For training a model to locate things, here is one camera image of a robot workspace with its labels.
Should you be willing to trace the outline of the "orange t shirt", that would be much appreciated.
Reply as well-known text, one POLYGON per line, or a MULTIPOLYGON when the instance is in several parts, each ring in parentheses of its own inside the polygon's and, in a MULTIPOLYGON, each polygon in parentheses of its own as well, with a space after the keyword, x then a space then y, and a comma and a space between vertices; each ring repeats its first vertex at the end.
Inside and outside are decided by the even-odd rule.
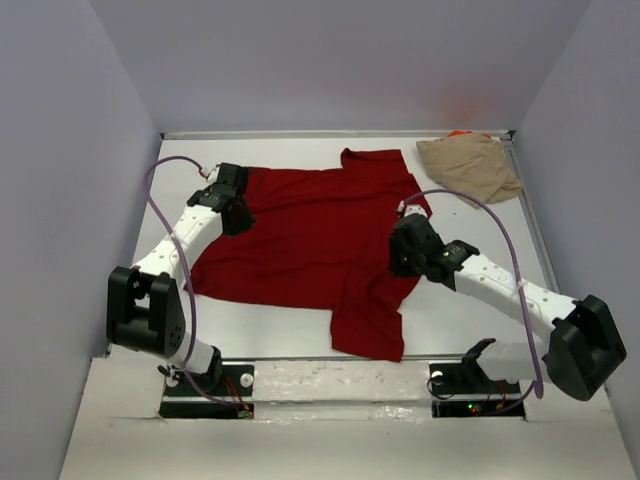
POLYGON ((452 132, 450 132, 447 137, 454 137, 454 136, 460 136, 460 135, 466 135, 466 134, 471 134, 474 133, 473 131, 469 131, 469 130, 454 130, 452 132))

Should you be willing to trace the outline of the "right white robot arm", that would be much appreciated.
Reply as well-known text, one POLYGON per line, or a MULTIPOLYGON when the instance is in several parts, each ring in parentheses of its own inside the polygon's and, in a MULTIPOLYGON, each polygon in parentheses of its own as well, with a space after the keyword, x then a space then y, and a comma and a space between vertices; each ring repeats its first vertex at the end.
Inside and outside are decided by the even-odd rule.
POLYGON ((466 242, 444 243, 423 213, 413 211, 395 223, 389 249, 392 273, 422 276, 525 329, 523 343, 478 341, 458 363, 443 368, 444 386, 482 392, 498 381, 550 383, 574 400, 588 401, 627 358, 602 299, 574 299, 517 279, 466 242))

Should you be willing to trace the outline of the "red t shirt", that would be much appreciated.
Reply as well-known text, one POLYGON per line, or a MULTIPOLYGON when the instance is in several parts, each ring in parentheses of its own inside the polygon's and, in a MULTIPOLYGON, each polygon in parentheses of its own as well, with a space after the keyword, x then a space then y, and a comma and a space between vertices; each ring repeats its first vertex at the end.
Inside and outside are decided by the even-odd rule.
POLYGON ((398 150, 344 149, 336 169, 253 167, 255 224, 213 241, 191 269, 195 293, 217 300, 328 310, 333 349, 398 362, 404 299, 415 277, 389 270, 400 201, 419 185, 398 150))

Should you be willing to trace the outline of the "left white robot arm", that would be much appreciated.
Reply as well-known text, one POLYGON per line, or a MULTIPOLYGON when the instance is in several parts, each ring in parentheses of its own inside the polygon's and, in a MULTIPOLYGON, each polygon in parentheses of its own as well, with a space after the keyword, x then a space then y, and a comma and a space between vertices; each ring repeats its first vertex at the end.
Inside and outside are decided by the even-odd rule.
POLYGON ((248 231, 255 219, 245 200, 248 168, 222 163, 198 173, 206 185, 189 197, 175 224, 147 200, 166 234, 142 259, 109 275, 106 336, 113 345, 164 360, 163 374, 210 399, 223 363, 220 350, 197 337, 191 270, 213 241, 248 231))

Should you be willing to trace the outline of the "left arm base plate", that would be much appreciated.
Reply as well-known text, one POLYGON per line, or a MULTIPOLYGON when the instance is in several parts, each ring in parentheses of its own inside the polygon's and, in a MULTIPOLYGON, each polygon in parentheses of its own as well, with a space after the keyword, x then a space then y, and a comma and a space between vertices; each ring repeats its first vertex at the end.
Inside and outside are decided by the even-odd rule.
POLYGON ((159 365, 164 376, 159 416, 183 420, 252 420, 255 366, 249 363, 223 363, 217 383, 204 375, 185 374, 173 367, 159 365))

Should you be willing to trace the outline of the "beige t shirt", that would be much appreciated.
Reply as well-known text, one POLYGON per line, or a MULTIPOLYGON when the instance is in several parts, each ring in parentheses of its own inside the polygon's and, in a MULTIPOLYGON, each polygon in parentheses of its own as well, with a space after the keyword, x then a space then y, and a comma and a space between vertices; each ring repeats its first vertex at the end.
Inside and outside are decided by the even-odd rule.
POLYGON ((462 133, 418 141, 426 175, 439 185, 485 204, 520 196, 523 185, 505 155, 503 144, 480 133, 462 133))

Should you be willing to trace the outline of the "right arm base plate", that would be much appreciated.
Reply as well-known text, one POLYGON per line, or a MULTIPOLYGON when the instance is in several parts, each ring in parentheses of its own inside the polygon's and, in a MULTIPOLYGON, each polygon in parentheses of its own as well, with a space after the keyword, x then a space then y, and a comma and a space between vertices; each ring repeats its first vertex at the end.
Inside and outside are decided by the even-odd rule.
POLYGON ((525 419, 518 383, 465 375, 462 363, 432 363, 426 380, 432 397, 431 413, 436 419, 514 417, 525 419))

